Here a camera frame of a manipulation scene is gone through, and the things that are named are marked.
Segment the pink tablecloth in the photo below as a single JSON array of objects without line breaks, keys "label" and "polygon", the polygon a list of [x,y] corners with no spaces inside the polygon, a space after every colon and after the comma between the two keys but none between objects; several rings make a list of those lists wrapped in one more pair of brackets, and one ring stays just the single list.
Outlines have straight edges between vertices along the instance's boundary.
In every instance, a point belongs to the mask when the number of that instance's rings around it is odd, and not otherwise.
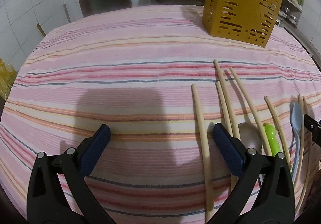
[{"label": "pink tablecloth", "polygon": [[[190,85],[197,84],[206,127],[220,122],[214,58],[224,70],[235,68],[264,122],[272,122],[264,101],[269,95],[294,159],[289,104],[305,95],[310,113],[320,118],[319,70],[285,30],[275,27],[265,49],[211,37],[202,28],[202,10],[149,6],[90,16],[53,30],[37,46],[18,74],[0,125],[0,179],[23,215],[36,154],[63,153],[106,123],[112,140],[85,180],[110,216],[119,224],[204,223],[203,163]],[[227,84],[238,123],[254,122],[234,81]],[[230,174],[210,134],[209,144],[218,209]],[[311,174],[320,150],[314,145],[313,151]]]}]

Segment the green plastic utensil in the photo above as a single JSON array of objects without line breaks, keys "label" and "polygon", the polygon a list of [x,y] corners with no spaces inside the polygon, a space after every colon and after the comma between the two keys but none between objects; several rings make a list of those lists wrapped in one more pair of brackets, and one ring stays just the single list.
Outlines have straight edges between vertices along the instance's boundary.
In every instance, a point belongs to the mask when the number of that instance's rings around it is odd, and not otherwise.
[{"label": "green plastic utensil", "polygon": [[278,152],[281,152],[280,145],[276,139],[276,130],[273,125],[266,123],[264,125],[265,133],[267,139],[269,140],[269,145],[272,151],[272,156],[275,156]]}]

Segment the yellow utensil holder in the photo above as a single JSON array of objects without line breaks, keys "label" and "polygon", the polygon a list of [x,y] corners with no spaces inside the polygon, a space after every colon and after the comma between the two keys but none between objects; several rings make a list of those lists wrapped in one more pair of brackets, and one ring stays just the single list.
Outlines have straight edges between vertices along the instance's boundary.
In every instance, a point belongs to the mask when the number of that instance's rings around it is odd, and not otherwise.
[{"label": "yellow utensil holder", "polygon": [[265,47],[281,0],[205,0],[203,25],[211,36]]}]

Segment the blue spoon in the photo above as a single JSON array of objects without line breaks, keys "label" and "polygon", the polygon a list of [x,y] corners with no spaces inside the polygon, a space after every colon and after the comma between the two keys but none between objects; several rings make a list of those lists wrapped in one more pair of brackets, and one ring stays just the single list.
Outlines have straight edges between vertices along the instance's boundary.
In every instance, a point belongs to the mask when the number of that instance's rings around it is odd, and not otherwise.
[{"label": "blue spoon", "polygon": [[300,131],[301,131],[301,126],[302,126],[302,111],[299,103],[297,101],[294,102],[293,109],[292,109],[292,114],[291,114],[291,125],[294,133],[294,138],[295,138],[295,144],[296,144],[296,149],[295,149],[295,155],[294,155],[294,162],[293,162],[293,167],[292,167],[292,181],[294,181],[295,176],[297,174],[298,170],[298,164],[299,164],[299,152],[300,152]]}]

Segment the yellow plastic bag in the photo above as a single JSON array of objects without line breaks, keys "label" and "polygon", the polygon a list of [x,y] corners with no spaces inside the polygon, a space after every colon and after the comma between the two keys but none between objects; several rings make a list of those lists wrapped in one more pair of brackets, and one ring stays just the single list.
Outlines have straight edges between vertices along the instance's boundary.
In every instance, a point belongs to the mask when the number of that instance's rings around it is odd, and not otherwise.
[{"label": "yellow plastic bag", "polygon": [[12,65],[5,66],[2,59],[0,59],[0,97],[7,100],[11,87],[17,77],[17,72]]}]

